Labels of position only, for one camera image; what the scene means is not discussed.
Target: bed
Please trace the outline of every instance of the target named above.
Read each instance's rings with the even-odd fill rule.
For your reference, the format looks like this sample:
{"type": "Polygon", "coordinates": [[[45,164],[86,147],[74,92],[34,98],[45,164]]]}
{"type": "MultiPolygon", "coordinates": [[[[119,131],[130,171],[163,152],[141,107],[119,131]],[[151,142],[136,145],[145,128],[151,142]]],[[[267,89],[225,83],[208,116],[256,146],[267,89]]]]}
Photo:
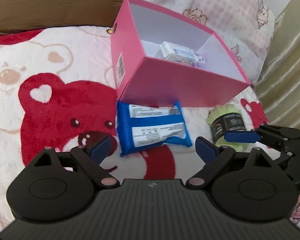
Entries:
{"type": "MultiPolygon", "coordinates": [[[[274,28],[273,15],[262,0],[148,1],[216,30],[250,81],[257,81],[274,28]]],[[[116,147],[101,166],[120,181],[185,181],[204,166],[194,147],[163,146],[119,156],[115,112],[109,111],[116,100],[111,33],[107,27],[79,26],[0,36],[0,231],[14,219],[5,199],[7,187],[42,147],[67,151],[93,143],[100,133],[110,134],[116,147]]],[[[248,130],[267,122],[252,87],[230,103],[241,110],[248,130]]],[[[197,136],[212,140],[205,122],[209,110],[183,108],[193,142],[197,136]]],[[[279,156],[258,147],[273,159],[279,156]]]]}

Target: metal pin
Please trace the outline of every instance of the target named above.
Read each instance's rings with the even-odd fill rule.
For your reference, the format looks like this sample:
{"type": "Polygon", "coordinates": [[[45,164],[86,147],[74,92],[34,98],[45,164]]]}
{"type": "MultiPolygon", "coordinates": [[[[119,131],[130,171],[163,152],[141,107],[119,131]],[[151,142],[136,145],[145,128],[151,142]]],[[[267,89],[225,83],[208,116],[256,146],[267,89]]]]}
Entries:
{"type": "Polygon", "coordinates": [[[193,177],[193,178],[189,179],[188,182],[189,182],[192,186],[201,186],[201,185],[204,184],[204,179],[199,178],[199,177],[193,177]]]}
{"type": "Polygon", "coordinates": [[[115,178],[103,178],[101,180],[101,184],[105,185],[105,186],[113,186],[117,183],[117,180],[115,178]]]}

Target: teddy bear pattern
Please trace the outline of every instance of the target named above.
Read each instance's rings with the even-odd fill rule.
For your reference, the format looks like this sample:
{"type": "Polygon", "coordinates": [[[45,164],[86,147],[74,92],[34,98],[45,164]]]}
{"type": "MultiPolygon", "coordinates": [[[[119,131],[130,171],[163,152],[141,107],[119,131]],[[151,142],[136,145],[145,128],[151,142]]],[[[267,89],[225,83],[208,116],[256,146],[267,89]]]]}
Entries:
{"type": "Polygon", "coordinates": [[[269,9],[264,5],[263,0],[258,0],[259,9],[257,14],[258,29],[268,24],[269,9]]]}
{"type": "Polygon", "coordinates": [[[238,62],[241,62],[242,61],[242,57],[240,57],[238,54],[239,54],[239,51],[240,51],[240,46],[237,44],[236,46],[234,46],[233,48],[230,49],[232,55],[235,57],[235,59],[238,61],[238,62]]]}
{"type": "Polygon", "coordinates": [[[0,130],[10,134],[19,132],[24,114],[18,100],[21,83],[40,72],[59,74],[73,62],[72,52],[65,45],[21,41],[1,40],[8,45],[0,44],[0,130]]]}
{"type": "Polygon", "coordinates": [[[24,165],[44,147],[69,151],[77,145],[89,146],[109,136],[112,149],[104,160],[107,166],[104,168],[114,176],[117,172],[119,177],[129,177],[134,168],[139,179],[175,177],[173,155],[167,146],[136,154],[138,156],[119,157],[115,89],[92,81],[65,84],[55,74],[39,73],[21,84],[18,96],[25,111],[20,130],[24,165]],[[130,170],[120,172],[126,169],[129,160],[130,170]]]}

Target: bear eye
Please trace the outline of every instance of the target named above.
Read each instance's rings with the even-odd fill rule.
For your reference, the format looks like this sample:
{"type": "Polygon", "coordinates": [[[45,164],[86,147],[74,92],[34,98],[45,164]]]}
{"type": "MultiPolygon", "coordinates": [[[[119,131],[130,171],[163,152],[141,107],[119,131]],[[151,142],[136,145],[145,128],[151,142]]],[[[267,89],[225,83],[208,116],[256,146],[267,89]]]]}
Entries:
{"type": "Polygon", "coordinates": [[[108,129],[111,129],[111,128],[114,127],[114,124],[113,124],[113,122],[111,122],[111,121],[105,121],[105,122],[104,122],[104,125],[105,125],[105,127],[107,127],[108,129]]]}
{"type": "Polygon", "coordinates": [[[70,124],[71,124],[72,127],[79,127],[80,126],[80,122],[76,118],[71,118],[70,124]]]}

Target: open box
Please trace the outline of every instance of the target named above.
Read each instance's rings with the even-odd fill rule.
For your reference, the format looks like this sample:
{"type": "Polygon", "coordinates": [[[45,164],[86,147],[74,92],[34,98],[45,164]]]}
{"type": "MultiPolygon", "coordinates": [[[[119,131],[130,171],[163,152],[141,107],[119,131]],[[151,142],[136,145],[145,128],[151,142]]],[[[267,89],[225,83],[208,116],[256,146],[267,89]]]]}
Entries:
{"type": "Polygon", "coordinates": [[[211,29],[143,0],[124,0],[111,35],[118,100],[143,106],[224,105],[249,86],[244,71],[211,29]],[[171,42],[207,58],[205,70],[155,58],[171,42]]]}

